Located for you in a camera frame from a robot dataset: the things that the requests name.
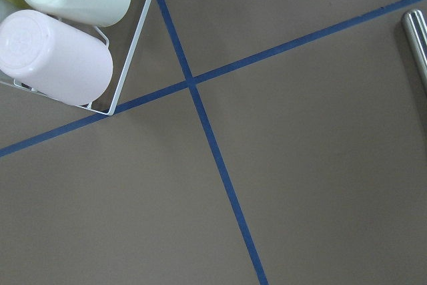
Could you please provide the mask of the steel muddler black tip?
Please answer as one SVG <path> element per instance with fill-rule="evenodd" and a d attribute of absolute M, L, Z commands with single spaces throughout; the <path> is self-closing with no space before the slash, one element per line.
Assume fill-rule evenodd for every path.
<path fill-rule="evenodd" d="M 426 20 L 419 9 L 411 9 L 402 17 L 402 24 L 426 91 Z"/>

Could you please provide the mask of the pink plastic cup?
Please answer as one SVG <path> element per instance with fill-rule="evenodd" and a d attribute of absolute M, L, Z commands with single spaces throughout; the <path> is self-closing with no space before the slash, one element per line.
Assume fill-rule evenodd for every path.
<path fill-rule="evenodd" d="M 34 10 L 1 23 L 1 70 L 68 105 L 85 105 L 109 86 L 113 60 L 106 44 Z"/>

